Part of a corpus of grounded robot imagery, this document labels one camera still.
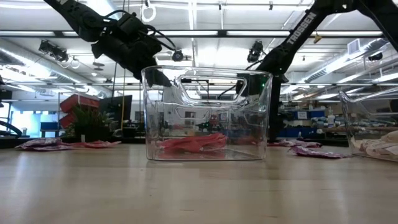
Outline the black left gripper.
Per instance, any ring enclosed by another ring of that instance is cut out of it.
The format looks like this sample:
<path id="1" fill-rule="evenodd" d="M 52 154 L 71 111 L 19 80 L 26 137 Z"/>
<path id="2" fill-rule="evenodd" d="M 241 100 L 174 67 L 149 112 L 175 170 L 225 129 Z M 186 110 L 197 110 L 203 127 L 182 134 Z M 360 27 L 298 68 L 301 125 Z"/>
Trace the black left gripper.
<path id="1" fill-rule="evenodd" d="M 171 87 L 169 78 L 160 71 L 154 55 L 162 50 L 160 43 L 148 36 L 133 41 L 122 41 L 112 35 L 102 36 L 91 45 L 95 58 L 105 55 L 129 70 L 134 78 L 142 82 L 144 79 L 149 87 L 159 85 Z"/>

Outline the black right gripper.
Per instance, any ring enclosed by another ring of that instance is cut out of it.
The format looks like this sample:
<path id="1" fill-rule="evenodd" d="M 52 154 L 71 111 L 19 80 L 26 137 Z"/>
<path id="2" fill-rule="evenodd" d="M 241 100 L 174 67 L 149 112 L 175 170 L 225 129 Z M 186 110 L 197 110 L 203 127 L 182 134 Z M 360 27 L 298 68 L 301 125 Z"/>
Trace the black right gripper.
<path id="1" fill-rule="evenodd" d="M 266 87 L 266 83 L 272 78 L 271 101 L 275 101 L 279 97 L 281 79 L 273 77 L 269 73 L 238 73 L 236 83 L 236 93 L 243 92 L 241 96 L 260 95 Z M 279 103 L 271 104 L 269 117 L 269 142 L 275 142 L 280 132 Z"/>

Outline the clear plastic bin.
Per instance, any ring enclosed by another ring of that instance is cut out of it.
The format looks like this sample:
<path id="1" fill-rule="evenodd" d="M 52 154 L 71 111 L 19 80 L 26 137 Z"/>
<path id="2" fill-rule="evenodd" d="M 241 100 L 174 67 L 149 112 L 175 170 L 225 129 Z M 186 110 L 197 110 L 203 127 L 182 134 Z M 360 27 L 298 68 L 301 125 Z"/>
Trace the clear plastic bin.
<path id="1" fill-rule="evenodd" d="M 352 98 L 347 93 L 340 91 L 339 97 L 352 155 L 379 159 L 355 149 L 351 139 L 381 141 L 382 136 L 398 130 L 398 87 L 360 98 Z M 380 160 L 398 162 L 390 159 Z"/>
<path id="2" fill-rule="evenodd" d="M 153 161 L 256 161 L 265 157 L 269 90 L 260 95 L 236 93 L 238 73 L 203 67 L 159 66 L 172 86 L 149 87 L 142 80 L 147 158 Z M 166 153 L 158 142 L 221 133 L 222 148 Z"/>

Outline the red Skittles candy packet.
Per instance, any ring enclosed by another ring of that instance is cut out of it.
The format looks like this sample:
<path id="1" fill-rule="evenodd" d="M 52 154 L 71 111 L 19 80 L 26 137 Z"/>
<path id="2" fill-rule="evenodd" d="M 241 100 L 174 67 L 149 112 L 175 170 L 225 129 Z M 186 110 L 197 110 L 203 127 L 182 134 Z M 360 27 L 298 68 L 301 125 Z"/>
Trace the red Skittles candy packet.
<path id="1" fill-rule="evenodd" d="M 212 140 L 198 140 L 198 139 L 169 139 L 158 142 L 164 152 L 178 153 L 178 152 L 202 152 L 206 145 L 211 144 Z"/>
<path id="2" fill-rule="evenodd" d="M 206 147 L 222 148 L 226 145 L 227 137 L 224 134 L 216 133 L 207 136 L 187 137 L 189 143 L 195 146 L 195 149 L 203 151 Z"/>
<path id="3" fill-rule="evenodd" d="M 94 141 L 94 142 L 75 142 L 75 143 L 66 143 L 63 142 L 62 145 L 70 146 L 70 147 L 85 147 L 85 148 L 92 148 L 92 149 L 104 149 L 110 148 L 120 144 L 120 141 L 116 142 L 109 142 L 109 141 Z"/>

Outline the blue storage shelf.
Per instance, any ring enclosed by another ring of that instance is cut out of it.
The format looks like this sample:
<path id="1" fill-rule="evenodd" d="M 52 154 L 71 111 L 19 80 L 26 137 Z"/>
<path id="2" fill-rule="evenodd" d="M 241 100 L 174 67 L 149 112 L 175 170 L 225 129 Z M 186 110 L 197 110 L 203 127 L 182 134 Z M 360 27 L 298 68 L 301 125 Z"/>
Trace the blue storage shelf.
<path id="1" fill-rule="evenodd" d="M 344 139 L 344 119 L 340 110 L 324 107 L 312 110 L 280 109 L 279 138 Z"/>

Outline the black room monitor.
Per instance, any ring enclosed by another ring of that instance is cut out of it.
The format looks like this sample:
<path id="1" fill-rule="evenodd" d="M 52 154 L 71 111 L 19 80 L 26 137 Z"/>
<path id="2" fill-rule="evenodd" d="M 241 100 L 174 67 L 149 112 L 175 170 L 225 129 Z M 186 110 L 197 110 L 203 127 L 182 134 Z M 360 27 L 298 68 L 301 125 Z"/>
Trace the black room monitor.
<path id="1" fill-rule="evenodd" d="M 131 117 L 132 95 L 104 98 L 99 101 L 99 111 L 109 115 L 113 121 L 121 124 L 123 121 L 130 120 Z"/>

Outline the green potted plant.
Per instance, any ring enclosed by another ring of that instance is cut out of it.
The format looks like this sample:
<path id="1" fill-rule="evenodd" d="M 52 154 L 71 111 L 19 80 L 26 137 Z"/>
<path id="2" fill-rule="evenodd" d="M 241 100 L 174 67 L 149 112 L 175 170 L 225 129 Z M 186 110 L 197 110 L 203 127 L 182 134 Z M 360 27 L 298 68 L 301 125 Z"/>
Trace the green potted plant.
<path id="1" fill-rule="evenodd" d="M 97 108 L 74 106 L 72 108 L 72 123 L 68 129 L 72 131 L 70 136 L 81 141 L 85 137 L 86 142 L 105 141 L 111 137 L 111 123 L 113 120 L 107 113 L 100 112 Z"/>

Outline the black overhead crossbar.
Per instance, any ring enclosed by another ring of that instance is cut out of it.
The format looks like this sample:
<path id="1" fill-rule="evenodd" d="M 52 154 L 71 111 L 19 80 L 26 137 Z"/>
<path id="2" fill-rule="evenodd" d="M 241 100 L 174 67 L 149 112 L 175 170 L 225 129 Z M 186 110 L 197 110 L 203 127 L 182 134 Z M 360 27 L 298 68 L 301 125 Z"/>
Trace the black overhead crossbar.
<path id="1" fill-rule="evenodd" d="M 170 38 L 284 38 L 287 30 L 162 30 Z M 310 37 L 322 38 L 378 38 L 383 33 L 378 30 L 319 30 Z M 0 37 L 33 38 L 78 38 L 78 34 L 69 30 L 0 30 Z"/>

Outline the black ceiling fixture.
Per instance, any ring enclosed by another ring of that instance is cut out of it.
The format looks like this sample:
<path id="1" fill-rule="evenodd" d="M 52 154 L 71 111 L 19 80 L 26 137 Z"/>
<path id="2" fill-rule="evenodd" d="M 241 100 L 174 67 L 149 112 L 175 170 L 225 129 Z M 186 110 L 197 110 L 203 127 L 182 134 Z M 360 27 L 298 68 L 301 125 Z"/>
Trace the black ceiling fixture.
<path id="1" fill-rule="evenodd" d="M 58 62 L 67 62 L 69 59 L 66 49 L 60 48 L 48 40 L 41 41 L 39 51 L 53 57 Z"/>

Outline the white ceiling vent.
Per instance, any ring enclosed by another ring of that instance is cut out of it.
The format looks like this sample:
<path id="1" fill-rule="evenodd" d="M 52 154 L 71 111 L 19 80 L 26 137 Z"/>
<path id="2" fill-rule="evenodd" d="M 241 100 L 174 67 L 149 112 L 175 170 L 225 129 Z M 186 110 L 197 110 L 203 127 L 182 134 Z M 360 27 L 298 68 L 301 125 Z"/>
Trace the white ceiling vent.
<path id="1" fill-rule="evenodd" d="M 348 55 L 354 55 L 361 51 L 360 39 L 354 39 L 347 44 Z"/>

